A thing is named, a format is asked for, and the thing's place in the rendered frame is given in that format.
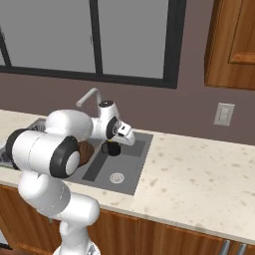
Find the grey double basin sink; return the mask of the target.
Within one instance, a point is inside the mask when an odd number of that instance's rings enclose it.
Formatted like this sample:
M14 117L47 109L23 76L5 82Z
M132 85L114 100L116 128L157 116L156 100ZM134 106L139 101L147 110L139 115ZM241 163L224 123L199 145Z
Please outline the grey double basin sink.
M20 128L14 130L0 149L0 165L18 170L20 187L25 195L68 200L70 182L133 195L140 177L149 145L150 134L134 132L132 146L121 146L121 154L109 156L102 152L107 140L90 138L88 129ZM79 141L86 140L95 149L90 160L80 166ZM113 184L110 176L119 172L125 176Z

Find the black framed window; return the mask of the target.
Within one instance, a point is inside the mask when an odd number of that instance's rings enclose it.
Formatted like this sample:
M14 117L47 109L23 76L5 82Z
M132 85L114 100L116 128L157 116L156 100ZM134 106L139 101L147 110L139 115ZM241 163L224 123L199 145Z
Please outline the black framed window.
M186 0L0 0L0 72L175 89Z

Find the black mug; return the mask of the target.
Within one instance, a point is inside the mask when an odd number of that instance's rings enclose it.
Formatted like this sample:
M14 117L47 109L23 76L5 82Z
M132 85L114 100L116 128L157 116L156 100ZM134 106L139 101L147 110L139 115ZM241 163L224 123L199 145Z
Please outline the black mug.
M102 152L109 156L118 156L121 154L121 146L117 142L106 141L102 144Z

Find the brown bowl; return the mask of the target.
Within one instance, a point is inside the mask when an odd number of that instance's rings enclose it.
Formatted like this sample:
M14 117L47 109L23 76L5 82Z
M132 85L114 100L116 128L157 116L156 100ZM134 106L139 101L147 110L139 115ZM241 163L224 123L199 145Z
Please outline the brown bowl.
M80 150L80 166L82 166L90 160L90 158L93 156L93 154L95 152L95 149L86 140L79 141L78 145L79 145L79 150Z

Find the white wall switch plate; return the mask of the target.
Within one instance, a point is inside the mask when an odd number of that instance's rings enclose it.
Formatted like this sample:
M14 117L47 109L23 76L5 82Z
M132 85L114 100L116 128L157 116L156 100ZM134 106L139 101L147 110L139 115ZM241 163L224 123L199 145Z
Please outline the white wall switch plate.
M214 118L214 124L217 126L229 127L235 106L233 104L219 103Z

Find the white appliance front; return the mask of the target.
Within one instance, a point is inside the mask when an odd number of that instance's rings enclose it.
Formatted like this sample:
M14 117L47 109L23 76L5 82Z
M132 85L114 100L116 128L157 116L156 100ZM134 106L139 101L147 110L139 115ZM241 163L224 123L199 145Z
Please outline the white appliance front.
M0 248L11 250L7 239L4 237L2 231L0 230Z

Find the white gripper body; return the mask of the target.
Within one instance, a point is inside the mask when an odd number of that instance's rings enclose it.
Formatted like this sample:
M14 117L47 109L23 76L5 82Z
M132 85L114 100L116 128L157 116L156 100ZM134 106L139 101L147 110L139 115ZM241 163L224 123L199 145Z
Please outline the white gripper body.
M132 146L135 142L134 133L132 131L131 126L129 125L122 125L118 129L118 133L115 136L117 142L125 145Z

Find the round silver sink drain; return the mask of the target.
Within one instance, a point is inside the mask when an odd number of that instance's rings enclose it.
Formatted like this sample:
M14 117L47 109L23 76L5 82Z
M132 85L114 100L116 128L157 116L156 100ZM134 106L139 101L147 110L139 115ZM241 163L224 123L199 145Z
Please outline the round silver sink drain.
M113 184L120 184L125 180L125 176L122 173L115 172L110 176L110 181Z

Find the wooden wall cupboard door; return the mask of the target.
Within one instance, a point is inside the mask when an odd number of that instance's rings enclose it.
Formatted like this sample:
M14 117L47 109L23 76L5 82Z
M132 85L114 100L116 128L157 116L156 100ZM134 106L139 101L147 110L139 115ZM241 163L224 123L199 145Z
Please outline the wooden wall cupboard door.
M214 0L204 84L255 91L255 0Z

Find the grey sink tap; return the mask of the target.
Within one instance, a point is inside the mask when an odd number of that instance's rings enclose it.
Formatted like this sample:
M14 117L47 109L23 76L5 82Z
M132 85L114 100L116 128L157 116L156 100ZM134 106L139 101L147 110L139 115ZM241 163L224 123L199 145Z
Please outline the grey sink tap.
M100 91L97 88L92 88L76 102L76 106L81 108L84 102L87 101L91 96L96 97L97 105L102 101Z

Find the wooden base cupboard door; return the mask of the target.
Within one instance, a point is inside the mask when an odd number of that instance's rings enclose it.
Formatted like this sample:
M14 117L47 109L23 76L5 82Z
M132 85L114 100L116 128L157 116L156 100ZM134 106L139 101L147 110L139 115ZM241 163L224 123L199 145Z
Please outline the wooden base cupboard door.
M136 217L101 209L88 231L102 255L135 255L137 222Z
M245 243L238 243L238 242L236 242L234 244L233 248L232 248L231 255L236 255L237 254L237 251L239 249L239 245L240 244L245 244ZM246 251L245 251L244 255L255 255L255 245L247 244L247 248L246 248Z
M219 255L225 239L151 220L137 222L137 255Z
M0 218L11 246L22 255L52 255L61 244L59 221L38 213L15 187L0 184Z

